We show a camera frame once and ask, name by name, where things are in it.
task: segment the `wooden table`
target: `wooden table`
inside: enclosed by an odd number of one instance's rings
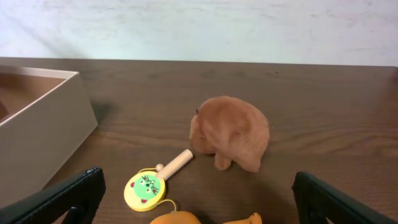
[[[395,67],[263,63],[2,58],[3,65],[77,70],[99,121],[50,184],[92,166],[107,190],[94,223],[149,223],[170,204],[138,213],[123,199],[139,169],[189,148],[190,119],[208,98],[235,96],[271,124],[257,174],[220,172],[196,154],[169,180],[167,198],[203,223],[259,212],[263,223],[298,223],[291,186],[307,170],[398,220],[398,72]]]

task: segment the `orange toy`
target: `orange toy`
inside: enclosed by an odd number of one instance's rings
[[[196,216],[190,212],[172,212],[155,218],[150,224],[201,224]],[[262,224],[258,213],[253,213],[245,220],[227,222],[224,224]]]

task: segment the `white wall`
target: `white wall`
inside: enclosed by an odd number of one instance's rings
[[[0,0],[0,56],[398,65],[398,0]]]

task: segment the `wooden handle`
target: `wooden handle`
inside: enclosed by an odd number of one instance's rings
[[[169,164],[167,164],[161,171],[159,171],[156,174],[156,177],[158,179],[167,180],[192,158],[193,158],[192,152],[189,149],[184,150]]]

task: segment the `stuffed animal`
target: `stuffed animal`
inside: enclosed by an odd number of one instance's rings
[[[246,171],[258,172],[268,141],[267,118],[255,106],[237,98],[206,100],[191,120],[192,148],[215,154],[219,170],[235,161]]]

